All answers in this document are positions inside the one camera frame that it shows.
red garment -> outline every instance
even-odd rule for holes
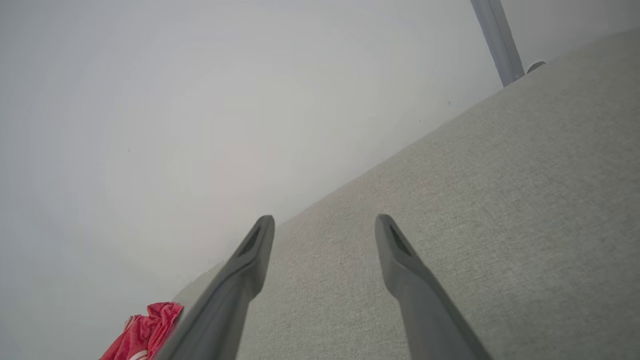
[[[173,323],[182,311],[174,302],[147,306],[149,316],[131,316],[122,334],[100,360],[151,360],[169,337]]]

